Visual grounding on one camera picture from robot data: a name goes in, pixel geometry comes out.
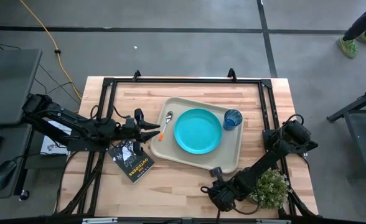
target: gray floor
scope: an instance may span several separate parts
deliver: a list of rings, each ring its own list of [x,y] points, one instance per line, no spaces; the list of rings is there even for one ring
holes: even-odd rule
[[[48,26],[232,28],[261,29],[256,0],[27,0]],[[264,0],[269,29],[345,30],[366,10],[366,0]],[[0,25],[36,26],[16,0],[0,0]],[[241,77],[270,77],[262,34],[54,32],[65,68],[79,90],[89,75],[223,77],[230,67]],[[346,175],[359,160],[346,124],[325,117],[366,91],[366,46],[359,44],[355,60],[335,46],[337,35],[270,34],[279,78],[288,78],[296,111],[319,147],[309,153],[311,177],[319,213],[328,218],[366,222],[366,180],[348,183]],[[41,64],[60,83],[53,45],[44,32],[0,31],[0,43],[44,51]],[[37,79],[48,90],[56,84],[42,71]],[[70,87],[67,90],[73,95]],[[43,93],[34,84],[33,92]],[[77,110],[62,90],[51,97]],[[50,214],[60,170],[29,174],[31,198],[0,200],[0,218]]]

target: computer mouse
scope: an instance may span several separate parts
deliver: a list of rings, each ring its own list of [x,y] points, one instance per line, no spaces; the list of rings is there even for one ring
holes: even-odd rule
[[[0,190],[3,190],[9,184],[17,164],[14,161],[4,161],[0,165]]]

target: green leaves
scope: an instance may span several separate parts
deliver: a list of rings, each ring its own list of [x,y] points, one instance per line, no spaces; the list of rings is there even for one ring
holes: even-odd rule
[[[288,197],[289,182],[278,170],[267,170],[257,181],[256,190],[249,197],[258,202],[260,208],[282,208]]]

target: glass cup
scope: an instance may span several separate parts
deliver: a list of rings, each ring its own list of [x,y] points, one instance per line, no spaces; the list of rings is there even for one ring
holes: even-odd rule
[[[241,124],[243,116],[238,110],[228,110],[225,113],[225,120],[223,121],[223,128],[226,131],[231,131]]]

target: plate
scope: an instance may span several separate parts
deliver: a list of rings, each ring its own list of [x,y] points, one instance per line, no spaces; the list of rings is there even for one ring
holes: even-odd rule
[[[219,119],[204,109],[184,112],[175,124],[175,139],[185,151],[205,154],[214,150],[222,138]]]

